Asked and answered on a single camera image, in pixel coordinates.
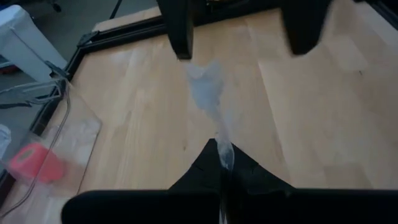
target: plastic sheet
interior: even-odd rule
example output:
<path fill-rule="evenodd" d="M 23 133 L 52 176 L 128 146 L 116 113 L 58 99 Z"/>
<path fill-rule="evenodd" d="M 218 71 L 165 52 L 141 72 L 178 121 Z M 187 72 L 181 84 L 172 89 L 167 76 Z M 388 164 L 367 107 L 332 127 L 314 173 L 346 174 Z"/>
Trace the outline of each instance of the plastic sheet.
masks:
<path fill-rule="evenodd" d="M 62 205 L 79 191 L 101 121 L 63 78 L 3 90 L 0 108 L 0 140 L 7 146 L 0 162 L 16 179 L 0 222 L 60 223 Z M 46 109 L 54 110 L 50 120 L 40 119 Z"/>
<path fill-rule="evenodd" d="M 192 63 L 186 63 L 184 66 L 195 103 L 199 109 L 206 111 L 206 114 L 216 124 L 216 141 L 221 165 L 232 171 L 234 166 L 234 151 L 224 117 L 220 111 L 220 96 L 224 87 L 221 65 L 214 60 L 204 68 Z"/>

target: red object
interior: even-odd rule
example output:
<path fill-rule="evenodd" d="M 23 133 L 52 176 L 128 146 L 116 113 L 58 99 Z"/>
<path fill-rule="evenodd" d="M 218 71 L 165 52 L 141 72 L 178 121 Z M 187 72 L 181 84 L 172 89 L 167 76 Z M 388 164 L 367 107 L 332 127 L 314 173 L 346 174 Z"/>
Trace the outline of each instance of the red object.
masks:
<path fill-rule="evenodd" d="M 19 71 L 19 68 L 15 65 L 10 65 L 8 67 L 0 68 L 0 74 L 10 74 Z"/>
<path fill-rule="evenodd" d="M 28 179 L 36 177 L 42 166 L 39 181 L 48 183 L 62 178 L 63 162 L 40 143 L 23 147 L 9 162 L 13 173 Z"/>

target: black metal frame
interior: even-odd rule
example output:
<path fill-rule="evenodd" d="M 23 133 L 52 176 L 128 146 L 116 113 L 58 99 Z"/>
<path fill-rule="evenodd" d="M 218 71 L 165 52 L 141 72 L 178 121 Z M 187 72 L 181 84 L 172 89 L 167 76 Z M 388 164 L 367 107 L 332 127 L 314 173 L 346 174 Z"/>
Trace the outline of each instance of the black metal frame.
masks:
<path fill-rule="evenodd" d="M 233 4 L 224 8 L 205 4 L 205 0 L 191 1 L 194 26 L 201 26 L 279 7 L 279 0 L 232 1 Z M 384 9 L 378 9 L 380 8 L 379 4 L 370 4 L 391 23 L 391 19 L 388 19 L 391 17 L 391 14 L 385 13 L 386 10 Z M 164 35 L 166 33 L 167 29 L 163 17 L 157 16 L 110 30 L 94 31 L 85 34 L 79 41 L 73 57 L 65 67 L 65 71 L 68 73 L 68 79 L 71 80 L 73 78 L 81 61 L 88 53 L 156 37 L 158 35 Z M 57 109 L 58 103 L 59 101 L 51 102 L 40 110 L 33 125 L 30 127 L 33 133 L 39 136 L 42 134 L 53 113 Z M 0 174 L 0 207 L 3 205 L 14 182 L 15 179 L 8 172 L 4 171 Z"/>

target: black plastic part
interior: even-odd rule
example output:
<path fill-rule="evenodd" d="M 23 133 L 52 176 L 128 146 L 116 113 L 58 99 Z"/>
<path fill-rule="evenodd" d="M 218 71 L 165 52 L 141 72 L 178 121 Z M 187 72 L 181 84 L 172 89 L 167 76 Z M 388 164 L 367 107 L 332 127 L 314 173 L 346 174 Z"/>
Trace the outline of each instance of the black plastic part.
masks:
<path fill-rule="evenodd" d="M 85 44 L 90 42 L 93 39 L 93 37 L 97 36 L 98 34 L 100 34 L 99 31 L 93 31 L 88 34 L 83 34 L 83 36 L 79 40 L 79 43 L 77 44 L 77 47 L 84 46 Z"/>
<path fill-rule="evenodd" d="M 94 43 L 86 44 L 81 49 L 84 52 L 96 52 L 99 50 L 108 49 L 119 46 L 121 44 L 128 44 L 138 40 L 144 40 L 150 37 L 155 37 L 166 33 L 166 26 L 164 24 L 156 25 L 151 28 L 137 30 L 135 32 L 112 37 L 108 39 L 98 40 Z"/>
<path fill-rule="evenodd" d="M 15 178 L 12 177 L 7 170 L 3 170 L 0 174 L 0 207 L 6 201 L 8 193 L 11 191 L 12 186 L 15 183 Z"/>
<path fill-rule="evenodd" d="M 77 69 L 79 68 L 79 65 L 80 65 L 81 61 L 83 60 L 83 58 L 85 57 L 85 55 L 87 53 L 89 53 L 89 52 L 85 52 L 84 50 L 82 50 L 81 47 L 78 47 L 76 49 L 76 51 L 73 54 L 72 58 L 68 62 L 67 66 L 65 67 L 65 71 L 67 71 L 68 74 L 69 74 L 69 76 L 68 76 L 68 80 L 69 81 L 72 80 L 72 78 L 75 75 Z"/>
<path fill-rule="evenodd" d="M 295 55 L 312 50 L 319 41 L 331 0 L 281 0 L 282 18 Z"/>
<path fill-rule="evenodd" d="M 221 163 L 217 143 L 210 139 L 189 170 L 169 188 L 171 192 L 212 190 L 221 192 Z"/>
<path fill-rule="evenodd" d="M 61 68 L 58 68 L 57 66 L 55 66 L 53 63 L 49 62 L 49 61 L 45 61 L 44 62 L 46 64 L 46 66 L 48 66 L 53 73 L 63 77 L 63 78 L 68 78 L 68 73 L 64 70 L 62 70 Z"/>
<path fill-rule="evenodd" d="M 203 6 L 202 0 L 192 0 L 195 4 L 193 14 L 195 16 L 193 23 L 195 26 L 232 19 L 248 14 L 275 9 L 279 7 L 279 0 L 242 0 L 235 4 L 225 4 L 224 7 L 213 9 Z"/>
<path fill-rule="evenodd" d="M 191 0 L 157 0 L 157 3 L 178 59 L 191 59 L 193 44 Z"/>
<path fill-rule="evenodd" d="M 285 194 L 294 188 L 275 175 L 261 167 L 254 159 L 250 158 L 235 145 L 235 162 L 232 175 L 231 186 L 228 189 L 228 223 L 266 223 L 266 222 L 247 222 L 251 217 L 247 217 L 246 210 L 252 210 L 251 204 L 247 203 L 250 195 L 261 194 Z M 263 210 L 260 214 L 273 216 L 268 210 Z"/>
<path fill-rule="evenodd" d="M 397 191 L 294 189 L 245 195 L 235 223 L 397 223 Z"/>
<path fill-rule="evenodd" d="M 126 34 L 132 34 L 135 32 L 142 32 L 144 30 L 150 30 L 158 25 L 164 25 L 164 20 L 162 16 L 156 16 L 149 19 L 144 19 L 133 24 L 128 24 L 120 27 L 116 27 L 109 30 L 104 30 L 99 33 L 99 35 L 94 36 L 91 40 L 93 43 L 101 40 L 106 40 L 110 38 L 120 37 Z"/>
<path fill-rule="evenodd" d="M 86 192 L 62 209 L 63 224 L 218 224 L 220 199 L 212 191 L 103 190 Z"/>
<path fill-rule="evenodd" d="M 0 104 L 0 110 L 10 109 L 15 107 L 32 107 L 30 103 L 6 103 Z"/>

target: cable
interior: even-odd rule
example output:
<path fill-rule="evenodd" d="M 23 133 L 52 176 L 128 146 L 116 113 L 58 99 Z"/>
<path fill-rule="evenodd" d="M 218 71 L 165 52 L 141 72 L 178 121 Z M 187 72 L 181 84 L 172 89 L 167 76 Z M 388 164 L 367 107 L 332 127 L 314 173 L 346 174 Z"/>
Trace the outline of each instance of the cable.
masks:
<path fill-rule="evenodd" d="M 122 0 L 118 0 L 118 3 L 116 3 L 116 5 L 112 11 L 111 17 L 109 19 L 113 19 L 116 16 L 116 13 L 118 12 L 121 3 L 122 3 Z"/>
<path fill-rule="evenodd" d="M 65 86 L 65 98 L 67 99 L 67 111 L 66 111 L 66 113 L 65 113 L 65 116 L 64 116 L 63 119 L 62 119 L 62 122 L 61 122 L 61 124 L 60 124 L 60 127 L 58 128 L 57 132 L 55 133 L 54 138 L 52 139 L 51 145 L 50 145 L 50 147 L 49 147 L 49 151 L 52 150 L 52 148 L 54 147 L 55 143 L 57 142 L 57 139 L 58 139 L 58 137 L 59 137 L 59 135 L 60 135 L 60 133 L 61 133 L 61 131 L 62 131 L 63 125 L 65 124 L 65 122 L 66 122 L 66 120 L 67 120 L 67 118 L 68 118 L 69 112 L 70 112 L 70 97 L 69 97 L 69 92 L 68 92 L 68 91 L 69 91 L 69 89 L 68 89 L 68 82 L 67 82 L 66 79 L 64 79 L 64 80 L 66 81 L 66 86 Z M 46 161 L 46 158 L 47 158 L 47 156 L 49 156 L 49 154 L 50 154 L 50 153 L 47 153 L 47 155 L 45 156 L 44 162 Z M 7 211 L 5 211 L 4 213 L 0 214 L 0 220 L 2 220 L 5 216 L 7 216 L 8 214 L 10 214 L 13 210 L 15 210 L 16 208 L 18 208 L 19 206 L 21 206 L 21 205 L 29 198 L 29 196 L 31 195 L 31 193 L 32 193 L 32 191 L 33 191 L 33 189 L 34 189 L 34 187 L 35 187 L 35 185 L 36 185 L 38 176 L 40 175 L 40 172 L 41 172 L 42 168 L 43 168 L 43 165 L 40 167 L 40 169 L 39 169 L 37 175 L 36 175 L 35 178 L 33 179 L 32 184 L 30 185 L 30 187 L 29 187 L 27 193 L 22 197 L 22 199 L 20 199 L 17 203 L 15 203 L 11 208 L 9 208 L 9 209 L 8 209 Z"/>

